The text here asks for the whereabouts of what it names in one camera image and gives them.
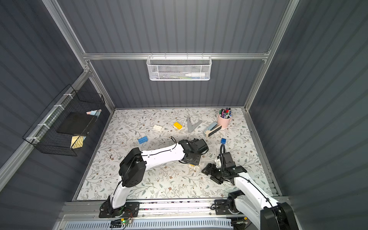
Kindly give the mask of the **long light blue lego brick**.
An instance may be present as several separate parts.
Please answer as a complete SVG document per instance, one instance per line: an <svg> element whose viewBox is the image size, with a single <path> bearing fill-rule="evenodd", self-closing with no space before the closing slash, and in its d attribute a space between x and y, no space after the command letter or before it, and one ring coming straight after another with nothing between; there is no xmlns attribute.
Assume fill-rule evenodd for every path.
<svg viewBox="0 0 368 230"><path fill-rule="evenodd" d="M144 137L138 139L138 142L139 142L139 144L146 143L146 142L148 142L148 137L147 136L144 136Z"/></svg>

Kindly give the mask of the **yellow long lego brick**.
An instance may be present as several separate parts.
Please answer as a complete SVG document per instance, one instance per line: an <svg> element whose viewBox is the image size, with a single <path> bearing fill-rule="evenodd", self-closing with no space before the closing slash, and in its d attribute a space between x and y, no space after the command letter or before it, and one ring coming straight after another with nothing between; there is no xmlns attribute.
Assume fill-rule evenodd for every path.
<svg viewBox="0 0 368 230"><path fill-rule="evenodd" d="M175 122L173 124L173 127L176 128L177 130L181 130L183 128L183 126L180 123L178 123L178 122Z"/></svg>

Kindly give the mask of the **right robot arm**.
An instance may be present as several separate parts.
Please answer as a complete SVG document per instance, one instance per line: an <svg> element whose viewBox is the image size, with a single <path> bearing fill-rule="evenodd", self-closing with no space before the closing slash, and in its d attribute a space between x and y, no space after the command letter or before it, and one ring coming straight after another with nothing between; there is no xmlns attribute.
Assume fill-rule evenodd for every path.
<svg viewBox="0 0 368 230"><path fill-rule="evenodd" d="M211 209L217 215L243 214L259 230L298 230L292 207L281 203L258 186L242 166L237 166L229 152L219 154L215 163L202 170L221 185L230 182L238 188L227 199L217 199Z"/></svg>

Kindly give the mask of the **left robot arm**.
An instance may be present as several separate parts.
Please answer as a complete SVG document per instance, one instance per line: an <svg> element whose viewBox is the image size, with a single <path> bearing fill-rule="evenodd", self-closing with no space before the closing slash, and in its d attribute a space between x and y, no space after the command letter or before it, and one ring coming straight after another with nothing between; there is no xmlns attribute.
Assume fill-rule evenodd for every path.
<svg viewBox="0 0 368 230"><path fill-rule="evenodd" d="M147 170L156 166L179 161L184 164L199 165L202 155L209 151L203 139L181 140L177 142L171 137L173 145L155 150L133 148L120 163L118 182L112 195L108 197L111 209L125 205L131 188L138 185Z"/></svg>

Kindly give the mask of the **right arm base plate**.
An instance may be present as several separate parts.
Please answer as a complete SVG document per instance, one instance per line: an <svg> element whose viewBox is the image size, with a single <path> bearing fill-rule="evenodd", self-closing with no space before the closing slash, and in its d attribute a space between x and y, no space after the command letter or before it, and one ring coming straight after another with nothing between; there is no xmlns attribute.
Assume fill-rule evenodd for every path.
<svg viewBox="0 0 368 230"><path fill-rule="evenodd" d="M215 199L211 204L210 210L215 211L216 215L242 215L243 213L235 208L235 204L227 199Z"/></svg>

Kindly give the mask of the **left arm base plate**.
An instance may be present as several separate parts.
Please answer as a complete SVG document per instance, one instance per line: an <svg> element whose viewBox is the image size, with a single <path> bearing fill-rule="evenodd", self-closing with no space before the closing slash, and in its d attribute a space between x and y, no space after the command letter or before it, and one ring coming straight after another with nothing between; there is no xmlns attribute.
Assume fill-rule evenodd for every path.
<svg viewBox="0 0 368 230"><path fill-rule="evenodd" d="M139 202L127 202L124 206L113 209L110 201L105 201L100 206L99 218L135 218L138 216L139 207Z"/></svg>

